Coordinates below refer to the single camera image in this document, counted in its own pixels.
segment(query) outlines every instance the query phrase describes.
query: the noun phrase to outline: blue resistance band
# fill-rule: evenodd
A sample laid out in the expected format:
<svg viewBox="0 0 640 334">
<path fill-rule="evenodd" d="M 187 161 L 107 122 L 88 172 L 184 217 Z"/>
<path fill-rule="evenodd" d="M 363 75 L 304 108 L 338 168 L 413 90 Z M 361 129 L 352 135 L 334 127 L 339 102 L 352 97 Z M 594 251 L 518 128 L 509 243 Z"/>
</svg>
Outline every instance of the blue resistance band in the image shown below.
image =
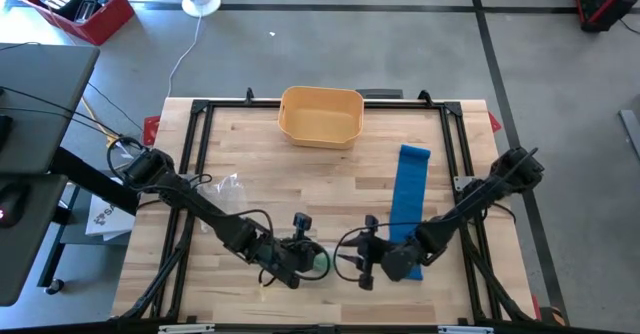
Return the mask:
<svg viewBox="0 0 640 334">
<path fill-rule="evenodd" d="M 422 203 L 424 189 L 427 186 L 427 166 L 431 152 L 427 149 L 402 145 L 398 159 L 396 184 L 393 189 L 393 202 L 389 222 L 422 221 Z M 394 243 L 404 241 L 415 229 L 415 225 L 391 225 L 389 240 Z M 420 265 L 411 269 L 407 279 L 422 280 Z"/>
</svg>

